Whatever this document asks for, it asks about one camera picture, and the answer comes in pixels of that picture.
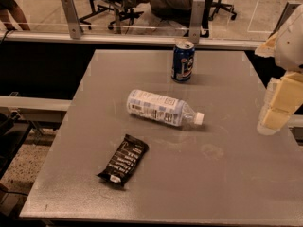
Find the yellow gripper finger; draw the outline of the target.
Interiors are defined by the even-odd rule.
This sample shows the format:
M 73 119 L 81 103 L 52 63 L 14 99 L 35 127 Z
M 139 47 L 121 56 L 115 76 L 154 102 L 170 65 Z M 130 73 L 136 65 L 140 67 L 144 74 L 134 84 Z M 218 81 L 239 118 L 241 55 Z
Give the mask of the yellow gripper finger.
M 262 43 L 256 50 L 255 54 L 263 58 L 273 57 L 276 53 L 277 33 L 270 36 L 266 42 Z
M 302 74 L 286 72 L 280 79 L 271 78 L 259 113 L 257 131 L 262 135 L 274 135 L 302 104 Z

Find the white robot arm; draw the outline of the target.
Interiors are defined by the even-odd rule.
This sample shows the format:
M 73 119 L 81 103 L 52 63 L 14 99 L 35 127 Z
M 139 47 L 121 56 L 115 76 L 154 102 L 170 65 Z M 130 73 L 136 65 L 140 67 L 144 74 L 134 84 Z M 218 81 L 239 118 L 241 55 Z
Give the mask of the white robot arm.
M 285 70 L 280 79 L 271 78 L 260 110 L 257 131 L 273 135 L 303 104 L 303 5 L 299 5 L 280 29 L 261 44 L 255 54 L 273 57 Z

